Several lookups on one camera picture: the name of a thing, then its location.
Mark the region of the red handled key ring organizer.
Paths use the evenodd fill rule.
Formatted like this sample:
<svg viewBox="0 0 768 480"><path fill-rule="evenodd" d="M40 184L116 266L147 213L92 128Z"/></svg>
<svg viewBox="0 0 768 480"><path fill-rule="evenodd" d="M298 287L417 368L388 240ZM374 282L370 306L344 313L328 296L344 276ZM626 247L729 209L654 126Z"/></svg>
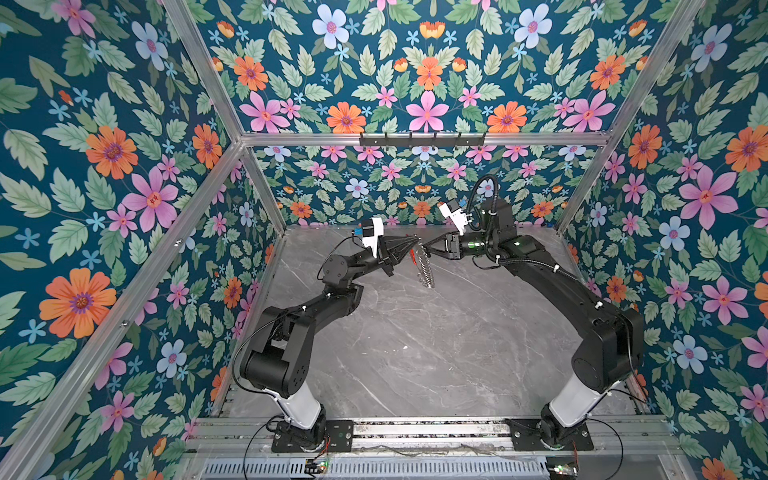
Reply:
<svg viewBox="0 0 768 480"><path fill-rule="evenodd" d="M428 289L435 286L430 258L420 243L416 243L411 249L411 258L416 267L417 277L420 283Z"/></svg>

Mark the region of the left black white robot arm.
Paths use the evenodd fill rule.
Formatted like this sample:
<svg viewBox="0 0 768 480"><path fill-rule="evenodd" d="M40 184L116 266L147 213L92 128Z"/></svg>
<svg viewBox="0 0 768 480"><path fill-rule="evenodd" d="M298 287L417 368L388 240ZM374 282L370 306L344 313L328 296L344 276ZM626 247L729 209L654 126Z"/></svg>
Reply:
<svg viewBox="0 0 768 480"><path fill-rule="evenodd" d="M276 403L283 414L276 427L281 437L305 451L325 446L326 410L306 384L315 336L358 308L364 287L357 279L377 271L393 275L418 245L415 236L384 235L374 248L352 255L332 253L319 269L319 295L296 306L263 310L236 354L237 378L249 384L248 391Z"/></svg>

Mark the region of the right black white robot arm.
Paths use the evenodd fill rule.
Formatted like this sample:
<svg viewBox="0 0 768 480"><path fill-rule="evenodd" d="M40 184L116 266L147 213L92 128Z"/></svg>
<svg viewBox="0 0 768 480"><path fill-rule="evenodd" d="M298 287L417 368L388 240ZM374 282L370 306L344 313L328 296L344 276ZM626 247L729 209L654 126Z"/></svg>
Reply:
<svg viewBox="0 0 768 480"><path fill-rule="evenodd" d="M538 426L546 447L564 446L609 390L642 364L643 318L635 310L622 310L594 293L556 262L541 242L519 233L506 202L485 200L475 226L455 201L441 203L439 211L456 231L425 243L428 254L448 260L487 258L492 270L504 268L542 294L581 339L571 358L573 373L560 393L543 407Z"/></svg>

